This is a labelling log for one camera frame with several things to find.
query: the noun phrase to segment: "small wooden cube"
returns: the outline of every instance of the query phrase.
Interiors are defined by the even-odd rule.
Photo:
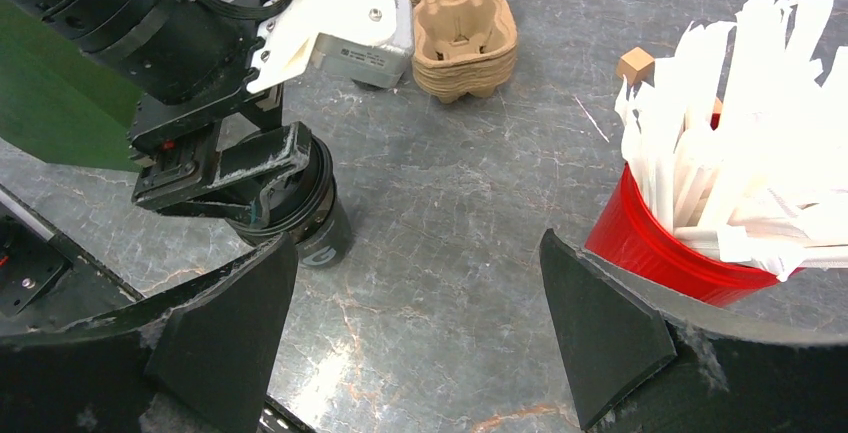
[[[615,75],[627,78],[627,84],[641,83],[654,71],[654,57],[647,51],[636,47],[621,56]]]

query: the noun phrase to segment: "black plastic part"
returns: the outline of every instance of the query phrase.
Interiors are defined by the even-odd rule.
[[[115,21],[113,18],[115,13],[122,12],[128,4],[131,8],[136,3],[138,3],[138,0],[72,0],[64,7],[61,4],[48,3],[51,6],[50,10],[42,11],[41,14],[46,15],[44,21],[49,23],[60,35],[68,39],[78,40],[96,30],[99,30],[100,35],[92,36],[103,37],[102,32],[109,29],[108,26],[104,27],[104,25],[121,24],[120,21]],[[125,31],[118,33],[125,34],[131,26],[131,24],[128,25]],[[102,44],[100,47],[108,46],[108,44]],[[97,43],[92,43],[90,39],[87,39],[78,42],[77,45],[84,51],[96,51],[93,48],[96,47]]]
[[[24,205],[20,202],[20,200],[15,198],[11,192],[5,190],[2,186],[0,186],[0,191],[3,192],[5,197],[12,199],[12,201],[15,203],[14,206],[17,211],[26,212],[26,214],[31,218],[30,221],[40,223],[48,231],[57,231],[55,228],[47,224],[43,218],[38,216],[36,212],[27,208],[26,205]],[[15,217],[15,214],[9,209],[7,209],[2,203],[0,203],[0,213]],[[138,293],[132,287],[127,285],[121,278],[119,278],[111,270],[109,270],[100,262],[98,262],[88,252],[86,252],[84,249],[82,249],[79,245],[74,243],[70,238],[68,238],[61,232],[56,232],[56,234],[51,238],[49,244],[52,248],[55,249],[56,252],[63,255],[67,259],[67,261],[72,264],[72,267],[65,273],[63,273],[58,279],[58,281],[55,283],[55,285],[48,288],[47,292],[36,298],[17,315],[10,318],[4,318],[0,316],[0,343],[5,341],[3,340],[3,337],[9,337],[13,335],[30,334],[27,336],[30,336],[30,338],[33,339],[50,338],[46,336],[32,337],[31,335],[36,332],[60,333],[66,330],[68,325],[71,325],[72,323],[78,324],[76,328],[79,328],[81,326],[91,326],[90,322],[80,323],[80,320],[91,317],[100,317],[105,322],[109,322],[110,320],[107,320],[106,318],[111,317],[104,315],[107,315],[113,311],[115,317],[119,319],[126,319],[127,317],[121,314],[126,310],[119,309],[125,308],[129,305],[132,305],[136,301],[140,301],[143,299],[140,293]],[[290,258],[292,256],[291,249],[289,249],[288,252]],[[243,263],[244,261],[240,260],[235,262],[234,264],[243,265]],[[279,268],[282,268],[285,265],[285,263],[277,265],[278,273],[282,271],[279,270]],[[215,276],[220,271],[221,270],[216,270],[215,272],[210,273],[210,275],[213,275],[209,279],[211,281],[201,279],[196,280],[195,286],[200,286],[202,289],[206,287],[211,288],[214,287],[215,284],[220,284],[220,277]],[[154,296],[151,299],[147,300],[145,304],[148,305],[148,307],[149,305],[153,304],[154,308],[152,309],[157,310],[163,307],[163,303],[161,302],[162,298],[165,298],[167,300],[167,298],[170,297],[170,299],[173,300],[174,297],[169,295],[179,293],[179,298],[176,298],[176,300],[182,302],[191,298],[192,295],[194,295],[193,291],[196,291],[196,289],[192,290],[190,288],[186,288],[185,286],[178,287],[176,291],[173,291],[173,293],[169,291],[165,295]],[[237,315],[238,311],[239,309],[230,311],[230,318],[232,318],[233,315]],[[155,340],[155,334],[148,337],[148,339]],[[45,346],[47,343],[41,342],[39,344]],[[38,365],[33,363],[28,365],[29,368],[34,368],[37,370],[50,370],[50,368],[53,367],[49,364]],[[7,371],[15,366],[19,365],[0,363],[0,380],[8,378],[8,375],[10,375],[11,373],[15,373]],[[125,366],[129,369],[132,369],[134,367],[132,364],[127,364]],[[141,367],[138,368],[137,371],[140,375]],[[207,375],[214,376],[218,371],[220,370],[209,370],[206,373]],[[18,373],[21,374],[22,379],[26,379],[25,371]],[[32,377],[32,380],[38,381],[39,379],[41,379],[40,375],[42,373],[44,374],[44,376],[50,376],[51,374],[50,371],[39,372],[38,375]],[[94,372],[92,373],[92,378],[87,380],[96,380],[97,375],[98,373]],[[86,381],[82,381],[82,384],[80,385],[73,384],[71,386],[73,388],[72,390],[66,390],[64,392],[65,396],[82,395],[85,398],[90,394],[96,395],[96,392],[92,393],[82,388],[85,386],[85,384],[87,384]],[[48,381],[42,386],[44,388],[49,389],[53,384],[53,380],[50,379],[50,381]],[[3,390],[3,386],[4,384],[0,384],[0,390]],[[62,383],[58,383],[56,384],[56,386],[62,387]],[[68,391],[73,391],[73,395],[68,395]],[[137,393],[137,391],[133,389],[116,391],[115,396],[112,396],[108,399],[108,401],[111,402],[111,406],[108,406],[107,409],[110,412],[114,410],[115,415],[120,415],[122,413],[131,413],[131,411],[126,410],[128,402],[125,400],[132,400],[134,398],[135,393]],[[60,406],[65,401],[65,398],[61,397],[61,391],[50,392],[48,395],[60,395],[58,397],[59,399],[57,400]],[[31,421],[31,419],[18,420],[15,417],[17,412],[14,411],[12,407],[14,406],[13,403],[16,402],[18,399],[17,396],[6,395],[0,396],[0,398],[3,398],[3,401],[0,401],[0,431],[45,431],[30,429],[16,430],[13,428],[6,428],[6,426],[10,425],[13,421]],[[53,406],[54,405],[52,404],[47,404],[45,405],[44,409],[38,411],[37,414],[51,417],[54,416],[54,414],[63,413],[62,408],[54,408]],[[224,409],[226,411],[229,411],[231,408],[232,405],[227,405]],[[134,429],[139,428],[140,422],[142,421],[144,422],[144,425],[142,426],[142,428],[144,428],[144,433],[174,433],[177,431],[181,433],[186,433],[201,431],[200,429],[187,429],[187,427],[190,425],[197,426],[199,424],[197,413],[187,409],[183,403],[174,401],[170,396],[166,394],[159,394],[157,396],[154,396],[154,400],[147,405],[147,411],[145,414],[142,414],[141,417],[128,415],[123,418],[124,424],[121,424],[117,428],[109,429],[108,425],[104,424],[105,422],[103,421],[95,425],[95,421],[97,421],[98,419],[102,420],[102,418],[98,417],[98,413],[99,410],[95,409],[94,405],[92,404],[90,408],[86,408],[80,411],[70,423],[64,424],[58,429],[46,431],[131,432],[135,431]],[[279,402],[270,397],[265,398],[264,408],[262,409],[261,416],[259,416],[258,419],[258,425],[256,425],[254,430],[252,430],[256,431],[257,433],[314,433],[314,430],[312,428],[303,423],[300,419],[298,419],[295,415],[288,411],[283,405],[281,405]],[[178,427],[170,427],[173,424],[178,424]]]
[[[17,315],[70,266],[58,251],[23,227],[0,257],[7,257],[0,265],[0,317]]]
[[[353,231],[333,182],[333,206],[321,227],[312,236],[297,244],[300,265],[323,269],[336,266],[353,246]]]
[[[333,158],[323,141],[312,137],[309,165],[279,186],[282,200],[265,228],[227,220],[246,243],[256,246],[283,232],[297,243],[301,266],[329,268],[341,262],[353,244],[353,232],[336,190]]]
[[[137,19],[145,17],[154,9],[159,0],[112,0],[113,8],[97,8],[97,4],[75,4],[74,8],[62,10],[66,18],[80,18],[79,25],[85,26],[81,35],[75,37],[76,46],[81,51],[102,51],[113,45],[116,37],[124,36],[136,25]]]
[[[196,183],[166,184],[146,190],[144,183],[160,168],[157,164],[139,176],[133,201],[163,215],[226,218],[261,228],[271,224],[269,196],[273,185],[285,182],[307,166],[311,142],[309,128],[295,122],[250,137],[220,153],[205,149],[208,161],[198,163],[205,166]],[[181,143],[175,147],[192,145]]]
[[[236,54],[246,34],[233,20],[176,0],[160,0],[136,21],[113,44],[120,42],[120,52],[107,49],[93,58],[166,104],[182,103],[214,85],[218,70]]]
[[[267,0],[234,0],[233,4],[250,6],[260,5],[265,1]],[[135,121],[127,133],[127,139],[135,149],[154,156],[162,143],[176,141],[209,123],[221,121],[243,111],[246,112],[245,116],[251,119],[255,103],[263,99],[263,94],[249,93],[245,86],[256,75],[250,68],[250,60],[253,52],[262,43],[256,38],[253,22],[242,22],[241,25],[244,31],[238,39],[238,45],[224,57],[220,68],[216,70],[215,81],[201,93],[180,104],[168,104],[150,95],[142,97]],[[259,119],[267,120],[269,117],[273,117],[273,113]],[[282,112],[279,123],[282,123]],[[269,123],[257,126],[267,131]]]
[[[262,133],[267,133],[283,126],[282,85],[280,85],[278,91],[280,96],[279,99],[275,100],[278,102],[277,106],[267,111],[259,108],[255,103],[245,104],[239,110],[239,113],[259,128],[259,131]]]
[[[262,273],[245,275],[203,307],[174,310],[147,363],[147,376],[224,431],[256,428],[294,292],[297,264],[287,253],[267,256]],[[266,288],[272,291],[258,293]],[[241,321],[233,321],[235,312]]]
[[[584,430],[848,431],[848,336],[768,323],[709,306],[567,245],[551,230],[542,239],[540,258],[545,284],[557,285],[546,288],[546,294],[554,328],[558,336],[563,334],[560,348],[586,359],[580,364],[564,361],[576,405],[595,401],[585,395],[597,392],[575,385],[621,375],[620,368],[632,368],[620,356],[655,347],[657,338],[632,334],[646,315],[662,317],[676,351],[670,363],[635,385],[596,423],[584,421],[597,416],[594,412],[578,409]],[[572,288],[588,290],[584,295]],[[621,309],[622,301],[639,308]],[[607,308],[622,314],[609,315]],[[593,316],[608,321],[594,330],[575,328]],[[630,341],[622,344],[617,337]],[[605,348],[611,344],[621,345],[620,355],[608,356]]]
[[[0,338],[0,431],[68,431],[89,423],[96,426],[89,431],[257,431],[267,389],[267,381],[259,382],[270,378],[268,351],[276,352],[295,274],[293,244],[282,238],[63,331]],[[250,302],[270,306],[245,308]],[[269,308],[282,312],[266,315]],[[215,324],[208,331],[194,328],[208,321]],[[218,333],[222,328],[241,333]],[[167,361],[157,363],[162,358]],[[215,369],[200,378],[192,374],[196,367],[182,375],[167,368],[192,362]],[[232,394],[246,393],[246,384],[254,391]],[[214,395],[220,395],[214,405],[204,403]]]
[[[549,253],[541,256],[542,270],[570,271],[576,260],[555,249],[556,241],[552,233],[542,240],[541,251]],[[592,275],[544,275],[551,316],[562,319],[554,328],[583,429],[675,357],[662,315],[631,294],[619,294],[606,281]],[[628,327],[605,334],[616,324]]]
[[[133,197],[152,192],[166,195],[203,184],[217,166],[215,147],[220,129],[220,123],[209,124],[184,137],[179,146],[161,151],[158,162],[142,171]]]

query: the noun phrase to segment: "metal bracket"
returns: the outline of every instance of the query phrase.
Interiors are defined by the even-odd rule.
[[[279,16],[259,25],[265,45],[253,54],[251,66],[259,76],[247,90],[259,93],[303,74],[320,34],[379,46],[396,28],[395,0],[293,0]]]
[[[214,88],[179,105],[166,105],[144,95],[127,133],[132,146],[152,155],[163,143],[177,140],[186,133],[236,114],[242,105],[254,97],[262,98],[261,95],[245,92],[245,77],[249,73],[242,66],[231,64],[221,70],[221,75]]]
[[[204,134],[217,138],[217,128]],[[190,173],[185,171],[181,178],[172,176],[178,173],[168,173],[158,186],[146,185],[145,181],[156,178],[151,176],[154,171],[164,174],[168,170],[161,166],[146,168],[136,182],[134,203],[166,216],[227,218],[258,228],[267,226],[271,190],[306,168],[311,142],[309,128],[296,122],[220,153],[210,149],[208,142],[190,144],[186,146],[190,152],[179,157],[194,158],[198,167]]]
[[[26,210],[26,208],[22,207],[15,198],[12,197],[11,193],[7,193],[3,188],[0,188],[0,205],[3,208],[9,211],[18,221],[22,222],[40,236],[44,241],[50,241],[56,235],[49,227],[44,225],[38,218],[36,218],[32,213]]]
[[[70,266],[44,240],[16,226],[14,238],[2,253],[6,259],[0,265],[0,314],[6,317],[20,313]]]

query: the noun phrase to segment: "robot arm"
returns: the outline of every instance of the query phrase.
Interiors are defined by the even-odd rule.
[[[143,167],[132,200],[163,215],[223,218],[248,243],[283,231],[301,264],[351,240],[332,157],[283,124],[283,82],[308,64],[394,86],[412,53],[409,0],[10,0],[145,91],[127,134]],[[221,122],[259,131],[218,151]]]

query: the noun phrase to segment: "black cylindrical motor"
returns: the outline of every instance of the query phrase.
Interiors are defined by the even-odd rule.
[[[246,243],[256,246],[288,232],[297,244],[300,264],[307,268],[336,265],[353,244],[350,222],[336,191],[333,158],[318,138],[312,137],[306,169],[275,188],[270,201],[267,228],[227,221]]]
[[[207,88],[244,35],[239,22],[193,1],[9,1],[165,104]]]

